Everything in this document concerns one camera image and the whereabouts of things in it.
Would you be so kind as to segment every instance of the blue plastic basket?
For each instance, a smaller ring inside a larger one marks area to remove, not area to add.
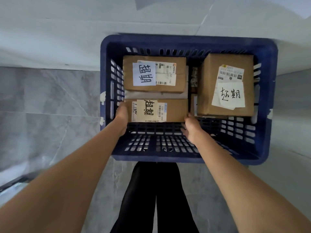
[[[250,54],[254,55],[254,65],[261,64],[255,70],[258,74],[254,83],[255,116],[199,121],[203,129],[214,134],[214,139],[242,164],[262,164],[269,155],[278,53],[275,43],[269,39],[141,34],[107,36],[100,50],[100,91],[106,94],[105,102],[100,105],[100,116],[108,124],[120,101],[124,100],[124,55],[183,56],[191,70],[191,67],[199,66],[209,53]],[[203,163],[196,147],[181,134],[178,123],[130,123],[112,155],[116,160]]]

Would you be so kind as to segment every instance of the person's left arm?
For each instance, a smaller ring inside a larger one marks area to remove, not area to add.
[[[80,233],[106,163],[126,131],[127,109],[100,133],[31,181],[0,208],[2,233]]]

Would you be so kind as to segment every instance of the person's left hand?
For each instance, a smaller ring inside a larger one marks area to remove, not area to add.
[[[124,102],[121,102],[119,107],[117,108],[115,119],[117,119],[118,122],[120,122],[122,125],[122,131],[120,135],[123,136],[126,132],[127,123],[128,123],[127,107],[125,106]]]

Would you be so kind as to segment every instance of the person's right arm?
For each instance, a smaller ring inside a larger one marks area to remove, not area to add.
[[[199,150],[231,211],[239,233],[310,232],[311,222],[283,196],[240,164],[192,116],[184,135]]]

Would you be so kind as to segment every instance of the hand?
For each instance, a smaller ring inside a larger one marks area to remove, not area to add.
[[[195,145],[195,137],[197,133],[204,132],[203,129],[200,126],[200,123],[192,114],[188,114],[188,116],[185,117],[185,123],[182,124],[183,128],[181,128],[181,131],[183,134],[187,137],[187,139]]]
[[[119,107],[117,108],[115,120],[118,120],[118,122],[122,126],[120,136],[123,136],[126,132],[127,123],[128,123],[127,107],[125,106],[124,102],[121,102]]]

